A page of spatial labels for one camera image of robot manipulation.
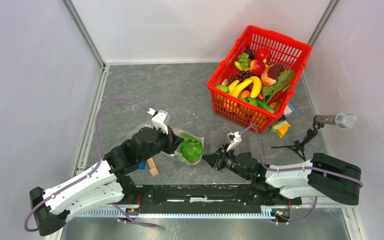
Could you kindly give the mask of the clear zip top bag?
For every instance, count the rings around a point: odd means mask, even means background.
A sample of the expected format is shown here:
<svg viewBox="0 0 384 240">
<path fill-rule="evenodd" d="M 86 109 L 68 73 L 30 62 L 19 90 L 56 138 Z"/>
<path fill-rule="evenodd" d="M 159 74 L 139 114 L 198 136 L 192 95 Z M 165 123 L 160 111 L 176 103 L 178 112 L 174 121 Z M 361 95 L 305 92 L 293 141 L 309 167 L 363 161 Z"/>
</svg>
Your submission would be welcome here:
<svg viewBox="0 0 384 240">
<path fill-rule="evenodd" d="M 204 155 L 204 139 L 185 130 L 144 125 L 123 143 L 128 157 L 144 162 L 158 154 L 181 163 L 197 164 Z"/>
</svg>

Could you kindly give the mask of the green toy lettuce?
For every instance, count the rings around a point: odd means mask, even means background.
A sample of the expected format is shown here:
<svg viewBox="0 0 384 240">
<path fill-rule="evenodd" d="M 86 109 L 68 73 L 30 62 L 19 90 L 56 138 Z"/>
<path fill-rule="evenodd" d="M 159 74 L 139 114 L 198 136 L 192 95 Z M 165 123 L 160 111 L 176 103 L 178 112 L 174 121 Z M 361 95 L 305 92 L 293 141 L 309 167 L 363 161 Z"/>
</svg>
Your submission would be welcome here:
<svg viewBox="0 0 384 240">
<path fill-rule="evenodd" d="M 184 142 L 177 149 L 179 154 L 190 164 L 200 161 L 204 153 L 203 140 L 184 131 L 180 132 L 179 135 L 184 139 Z"/>
</svg>

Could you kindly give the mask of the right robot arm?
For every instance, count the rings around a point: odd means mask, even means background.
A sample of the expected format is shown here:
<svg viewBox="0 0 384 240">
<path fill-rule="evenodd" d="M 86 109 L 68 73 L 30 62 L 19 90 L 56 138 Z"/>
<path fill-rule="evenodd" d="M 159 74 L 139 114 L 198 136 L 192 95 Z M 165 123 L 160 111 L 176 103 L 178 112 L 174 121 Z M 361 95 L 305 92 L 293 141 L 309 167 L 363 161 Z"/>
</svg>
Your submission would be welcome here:
<svg viewBox="0 0 384 240">
<path fill-rule="evenodd" d="M 349 206 L 360 202 L 361 168 L 324 153 L 315 153 L 301 163 L 270 165 L 262 164 L 250 152 L 235 155 L 223 145 L 202 159 L 216 170 L 227 168 L 257 189 L 268 191 L 275 204 L 302 197 L 327 197 Z"/>
</svg>

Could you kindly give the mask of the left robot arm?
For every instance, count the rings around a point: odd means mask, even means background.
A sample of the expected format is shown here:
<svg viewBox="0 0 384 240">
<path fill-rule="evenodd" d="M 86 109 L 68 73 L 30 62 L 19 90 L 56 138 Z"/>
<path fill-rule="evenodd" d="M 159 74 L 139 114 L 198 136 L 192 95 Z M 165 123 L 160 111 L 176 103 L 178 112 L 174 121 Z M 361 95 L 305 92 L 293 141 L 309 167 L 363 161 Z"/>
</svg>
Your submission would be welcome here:
<svg viewBox="0 0 384 240">
<path fill-rule="evenodd" d="M 143 127 L 81 174 L 48 189 L 33 188 L 28 216 L 34 217 L 35 230 L 42 237 L 48 236 L 96 207 L 133 203 L 139 192 L 129 174 L 161 152 L 173 154 L 183 141 L 171 127 L 167 133 Z"/>
</svg>

